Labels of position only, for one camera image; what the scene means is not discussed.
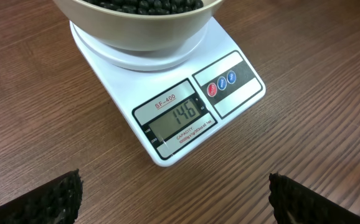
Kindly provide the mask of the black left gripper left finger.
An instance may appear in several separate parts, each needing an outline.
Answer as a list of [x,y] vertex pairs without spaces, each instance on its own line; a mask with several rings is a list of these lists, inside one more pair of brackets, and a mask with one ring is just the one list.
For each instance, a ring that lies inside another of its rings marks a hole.
[[82,203],[79,170],[70,171],[0,206],[0,224],[74,224]]

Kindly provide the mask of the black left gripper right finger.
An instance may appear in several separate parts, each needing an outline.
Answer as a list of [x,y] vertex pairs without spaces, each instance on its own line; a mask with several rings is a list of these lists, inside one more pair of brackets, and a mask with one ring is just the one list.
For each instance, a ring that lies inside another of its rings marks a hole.
[[278,173],[269,175],[273,215],[280,224],[360,224],[360,216]]

